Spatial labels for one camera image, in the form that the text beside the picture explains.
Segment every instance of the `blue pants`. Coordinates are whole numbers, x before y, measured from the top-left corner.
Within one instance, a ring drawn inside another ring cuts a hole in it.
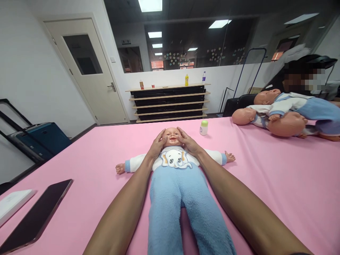
[[[340,108],[317,97],[307,99],[307,103],[295,112],[309,120],[317,120],[316,129],[324,135],[340,135]]]
[[[236,254],[234,244],[202,171],[158,167],[152,175],[149,255],[183,254],[181,205],[186,207],[200,254]]]

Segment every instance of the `blue suitcase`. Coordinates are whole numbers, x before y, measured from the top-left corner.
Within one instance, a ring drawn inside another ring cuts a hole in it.
[[[54,122],[47,122],[26,128],[10,135],[16,143],[29,148],[39,159],[49,160],[71,144],[70,139]]]

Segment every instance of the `elephant graphic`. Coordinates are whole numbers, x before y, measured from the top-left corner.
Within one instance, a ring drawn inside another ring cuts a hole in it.
[[[170,166],[173,168],[185,169],[192,168],[191,163],[188,162],[186,157],[187,152],[184,150],[171,149],[161,154],[163,160],[162,166]]]

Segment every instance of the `door handle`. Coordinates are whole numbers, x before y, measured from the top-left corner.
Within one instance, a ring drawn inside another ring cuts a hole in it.
[[[116,92],[116,87],[114,86],[114,83],[111,83],[111,86],[107,86],[107,87],[112,87],[113,91]]]

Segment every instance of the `smartphone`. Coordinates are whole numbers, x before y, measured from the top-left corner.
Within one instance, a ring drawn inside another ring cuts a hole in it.
[[[8,254],[36,242],[69,190],[72,179],[48,186],[19,225],[0,247],[0,254]]]

